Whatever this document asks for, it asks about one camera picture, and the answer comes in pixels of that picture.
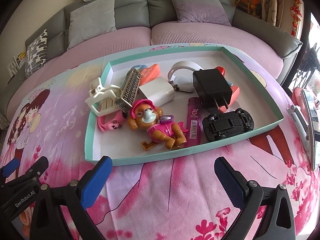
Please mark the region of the blue eraser pack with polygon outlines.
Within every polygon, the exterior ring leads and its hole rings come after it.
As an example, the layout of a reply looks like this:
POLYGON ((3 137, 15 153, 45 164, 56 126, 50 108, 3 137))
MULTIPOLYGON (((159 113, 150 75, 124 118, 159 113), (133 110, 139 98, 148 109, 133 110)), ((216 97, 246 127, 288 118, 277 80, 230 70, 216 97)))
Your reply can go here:
POLYGON ((147 65, 145 64, 138 64, 138 65, 135 65, 133 67, 131 67, 131 70, 132 69, 136 69, 138 72, 142 71, 143 69, 147 68, 147 65))

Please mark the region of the white charger block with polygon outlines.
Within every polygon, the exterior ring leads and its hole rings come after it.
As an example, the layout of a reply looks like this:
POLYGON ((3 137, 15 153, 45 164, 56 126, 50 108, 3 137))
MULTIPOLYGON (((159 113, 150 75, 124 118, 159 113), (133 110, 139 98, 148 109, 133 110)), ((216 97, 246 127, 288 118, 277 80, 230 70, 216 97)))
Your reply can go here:
POLYGON ((163 77, 158 77, 139 86, 139 92, 143 98, 152 101, 153 104, 158 107, 163 106, 175 98, 175 91, 172 85, 163 77))

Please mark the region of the pink sofa seat cover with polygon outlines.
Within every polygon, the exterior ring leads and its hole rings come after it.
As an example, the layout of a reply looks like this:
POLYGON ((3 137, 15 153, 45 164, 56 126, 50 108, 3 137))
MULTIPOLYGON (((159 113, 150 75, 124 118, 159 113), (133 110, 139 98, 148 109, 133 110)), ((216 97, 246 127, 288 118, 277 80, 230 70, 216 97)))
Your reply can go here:
POLYGON ((12 120, 23 98, 34 88, 80 64, 124 50, 173 43, 217 43, 242 50, 277 78, 284 66, 276 51, 235 27, 210 23, 160 23, 153 28, 131 27, 87 40, 51 59, 30 78, 17 74, 1 93, 1 114, 12 120))

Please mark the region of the pink watch band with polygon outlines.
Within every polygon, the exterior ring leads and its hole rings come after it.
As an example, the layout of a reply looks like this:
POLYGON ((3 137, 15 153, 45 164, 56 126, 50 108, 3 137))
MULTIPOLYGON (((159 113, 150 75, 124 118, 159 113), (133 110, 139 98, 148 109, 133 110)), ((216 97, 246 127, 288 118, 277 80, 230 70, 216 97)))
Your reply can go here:
POLYGON ((97 117, 97 124, 101 131, 113 131, 121 128, 121 125, 126 119, 127 113, 120 110, 111 98, 101 101, 97 117))

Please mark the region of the pink puppy toy figure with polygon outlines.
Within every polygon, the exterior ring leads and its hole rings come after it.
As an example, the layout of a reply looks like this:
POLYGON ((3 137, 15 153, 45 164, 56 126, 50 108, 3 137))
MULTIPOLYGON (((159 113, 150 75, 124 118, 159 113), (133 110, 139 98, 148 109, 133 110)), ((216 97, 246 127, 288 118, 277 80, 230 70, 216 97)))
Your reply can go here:
POLYGON ((150 137, 150 142, 140 143, 145 151, 161 143, 169 150, 180 148, 187 143, 185 134, 188 130, 184 128, 184 123, 176 122, 173 115, 164 115, 163 109, 151 100, 135 101, 127 123, 131 130, 144 130, 150 137))

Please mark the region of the white plastic hair clip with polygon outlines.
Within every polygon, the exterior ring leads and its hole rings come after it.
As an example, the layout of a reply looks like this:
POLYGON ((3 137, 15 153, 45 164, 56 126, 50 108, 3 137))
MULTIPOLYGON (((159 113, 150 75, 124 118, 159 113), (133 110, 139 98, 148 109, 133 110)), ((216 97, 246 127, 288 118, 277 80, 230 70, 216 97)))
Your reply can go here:
POLYGON ((109 115, 120 110, 116 106, 119 91, 120 87, 116 85, 104 87, 101 78, 97 77, 89 84, 89 97, 85 100, 85 103, 96 116, 109 115))

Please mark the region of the grey sofa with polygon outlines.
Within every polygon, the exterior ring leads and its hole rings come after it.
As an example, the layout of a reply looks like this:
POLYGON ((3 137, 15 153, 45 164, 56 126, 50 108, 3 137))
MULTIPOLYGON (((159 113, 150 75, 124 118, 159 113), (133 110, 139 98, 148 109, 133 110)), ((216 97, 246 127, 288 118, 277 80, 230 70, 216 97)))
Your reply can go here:
MULTIPOLYGON (((232 6, 231 0, 219 1, 231 23, 229 27, 241 29, 261 38, 283 60, 283 69, 280 75, 275 78, 278 82, 282 82, 302 46, 302 42, 274 25, 236 9, 232 6)), ((47 29, 47 62, 61 56, 69 50, 70 14, 73 10, 84 5, 83 1, 78 0, 60 9, 46 22, 38 22, 37 29, 23 39, 24 44, 31 44, 44 29, 47 29)), ((151 29, 160 23, 167 22, 179 23, 171 0, 115 0, 114 18, 116 31, 131 27, 151 29)))

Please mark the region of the black power adapter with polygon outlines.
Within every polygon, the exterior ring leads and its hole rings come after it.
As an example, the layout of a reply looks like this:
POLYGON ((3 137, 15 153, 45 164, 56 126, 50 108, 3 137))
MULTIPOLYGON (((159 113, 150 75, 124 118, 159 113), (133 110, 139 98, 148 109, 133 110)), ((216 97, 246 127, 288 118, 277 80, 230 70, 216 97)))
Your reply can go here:
POLYGON ((193 87, 201 100, 203 108, 229 108, 233 91, 217 69, 204 69, 193 72, 193 87))

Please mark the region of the red cylinder tube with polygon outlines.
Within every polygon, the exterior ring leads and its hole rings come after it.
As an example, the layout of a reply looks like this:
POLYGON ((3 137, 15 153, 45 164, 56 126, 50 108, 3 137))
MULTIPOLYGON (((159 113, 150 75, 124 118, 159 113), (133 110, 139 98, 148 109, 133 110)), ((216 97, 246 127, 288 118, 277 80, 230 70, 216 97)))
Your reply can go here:
POLYGON ((217 69, 222 76, 225 76, 226 71, 223 67, 217 66, 217 67, 215 67, 215 69, 217 69))

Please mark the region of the black white patterned cushion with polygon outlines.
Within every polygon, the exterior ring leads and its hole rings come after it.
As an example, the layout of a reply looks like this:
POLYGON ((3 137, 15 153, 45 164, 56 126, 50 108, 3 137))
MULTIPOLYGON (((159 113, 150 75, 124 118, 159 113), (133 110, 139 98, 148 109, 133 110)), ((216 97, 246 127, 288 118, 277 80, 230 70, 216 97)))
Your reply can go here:
POLYGON ((47 37, 48 31, 44 31, 27 47, 27 60, 25 63, 25 78, 42 68, 47 62, 47 37))

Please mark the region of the grey purple cushion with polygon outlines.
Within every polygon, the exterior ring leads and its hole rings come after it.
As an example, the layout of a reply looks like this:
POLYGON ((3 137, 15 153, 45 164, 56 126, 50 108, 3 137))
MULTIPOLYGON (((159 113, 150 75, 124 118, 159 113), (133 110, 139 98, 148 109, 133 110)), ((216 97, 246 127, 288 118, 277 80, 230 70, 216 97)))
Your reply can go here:
POLYGON ((213 23, 230 26, 219 0, 171 0, 179 23, 213 23))

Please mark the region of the gold black harmonica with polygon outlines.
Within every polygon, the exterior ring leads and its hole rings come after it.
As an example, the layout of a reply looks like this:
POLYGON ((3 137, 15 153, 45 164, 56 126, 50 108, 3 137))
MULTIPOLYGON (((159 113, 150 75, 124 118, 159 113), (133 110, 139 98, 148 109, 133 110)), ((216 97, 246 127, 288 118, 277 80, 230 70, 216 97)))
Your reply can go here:
POLYGON ((117 93, 115 105, 118 106, 123 112, 128 112, 136 99, 139 88, 141 74, 136 68, 131 69, 117 93))

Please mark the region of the red plastic stool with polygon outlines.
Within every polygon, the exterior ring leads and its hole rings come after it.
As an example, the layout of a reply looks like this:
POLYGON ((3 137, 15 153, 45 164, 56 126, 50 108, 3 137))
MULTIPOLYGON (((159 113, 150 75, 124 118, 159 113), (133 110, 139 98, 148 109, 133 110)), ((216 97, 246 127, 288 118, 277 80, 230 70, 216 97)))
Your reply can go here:
POLYGON ((302 114, 304 115, 304 118, 307 119, 308 113, 306 110, 306 104, 303 101, 302 91, 305 91, 305 89, 302 89, 299 87, 294 88, 292 91, 291 100, 294 105, 297 105, 300 107, 300 110, 301 110, 302 114))

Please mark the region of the purple lighter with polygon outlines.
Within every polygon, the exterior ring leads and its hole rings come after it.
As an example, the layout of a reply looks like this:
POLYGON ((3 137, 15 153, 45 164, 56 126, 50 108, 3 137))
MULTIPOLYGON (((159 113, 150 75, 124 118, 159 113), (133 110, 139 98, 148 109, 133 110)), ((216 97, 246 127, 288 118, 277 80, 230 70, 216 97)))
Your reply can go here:
POLYGON ((187 114, 187 142, 185 147, 193 147, 201 142, 201 100, 198 97, 191 97, 188 100, 187 114))

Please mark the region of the black toy car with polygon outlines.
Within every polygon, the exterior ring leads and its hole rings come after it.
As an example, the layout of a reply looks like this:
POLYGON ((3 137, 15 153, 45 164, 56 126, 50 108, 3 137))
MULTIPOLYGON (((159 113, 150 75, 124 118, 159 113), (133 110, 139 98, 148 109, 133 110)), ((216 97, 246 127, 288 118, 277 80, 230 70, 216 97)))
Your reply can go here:
POLYGON ((252 131, 254 120, 248 111, 237 108, 208 115, 202 120, 202 128, 208 142, 214 142, 252 131))

